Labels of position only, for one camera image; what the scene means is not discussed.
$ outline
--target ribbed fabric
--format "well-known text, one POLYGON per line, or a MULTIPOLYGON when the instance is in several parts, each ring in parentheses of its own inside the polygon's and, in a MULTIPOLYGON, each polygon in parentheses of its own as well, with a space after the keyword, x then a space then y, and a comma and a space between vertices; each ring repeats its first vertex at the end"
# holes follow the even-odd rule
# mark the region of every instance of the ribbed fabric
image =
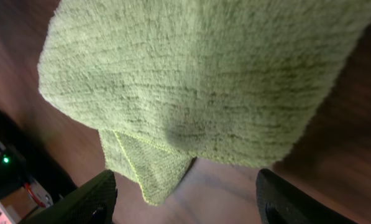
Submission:
POLYGON ((283 158, 370 21, 371 0, 62 0, 40 92, 158 204, 193 157, 283 158))

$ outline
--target folded cloth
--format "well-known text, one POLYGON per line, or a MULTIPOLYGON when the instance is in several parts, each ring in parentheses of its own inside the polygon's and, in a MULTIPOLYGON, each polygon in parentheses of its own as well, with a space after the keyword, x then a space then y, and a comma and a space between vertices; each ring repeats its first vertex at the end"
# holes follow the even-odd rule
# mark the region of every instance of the folded cloth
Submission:
POLYGON ((370 21, 371 0, 62 0, 39 89, 159 204, 194 157, 283 158, 370 21))

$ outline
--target red wire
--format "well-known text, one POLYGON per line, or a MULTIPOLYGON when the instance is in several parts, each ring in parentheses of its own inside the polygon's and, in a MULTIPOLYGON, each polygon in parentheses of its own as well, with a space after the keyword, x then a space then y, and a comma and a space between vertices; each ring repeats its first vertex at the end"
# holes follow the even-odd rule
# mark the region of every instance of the red wire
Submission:
POLYGON ((41 202, 37 197, 36 195, 33 193, 32 189, 30 188, 30 185, 28 183, 25 183, 25 188, 28 190, 28 193, 30 194, 30 196, 32 197, 32 199, 36 202, 36 204, 42 208, 45 208, 46 205, 41 202))

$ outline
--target wood grain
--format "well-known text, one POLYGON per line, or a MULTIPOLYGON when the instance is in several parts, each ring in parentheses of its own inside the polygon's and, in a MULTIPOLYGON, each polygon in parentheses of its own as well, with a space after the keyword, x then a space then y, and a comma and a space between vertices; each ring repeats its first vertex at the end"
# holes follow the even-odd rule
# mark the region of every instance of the wood grain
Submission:
MULTIPOLYGON (((98 133, 37 91, 37 62, 57 0, 0 0, 0 109, 82 185, 104 169, 98 133)), ((294 152, 277 173, 323 204, 371 223, 371 27, 294 152)), ((260 223, 257 169, 197 159, 166 202, 147 205, 116 174, 116 223, 260 223)))

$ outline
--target brown wooden floor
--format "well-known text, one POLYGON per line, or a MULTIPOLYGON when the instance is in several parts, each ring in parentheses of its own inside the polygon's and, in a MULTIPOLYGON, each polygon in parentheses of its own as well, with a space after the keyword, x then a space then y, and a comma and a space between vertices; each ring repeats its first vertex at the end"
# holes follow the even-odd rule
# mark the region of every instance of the brown wooden floor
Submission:
MULTIPOLYGON (((37 62, 58 0, 0 0, 0 109, 42 141, 82 185, 104 169, 95 130, 72 121, 37 91, 37 62)), ((275 171, 328 207, 371 223, 371 28, 294 152, 275 171)), ((167 201, 148 206, 116 175, 116 223, 260 223, 258 170, 198 159, 167 201)))

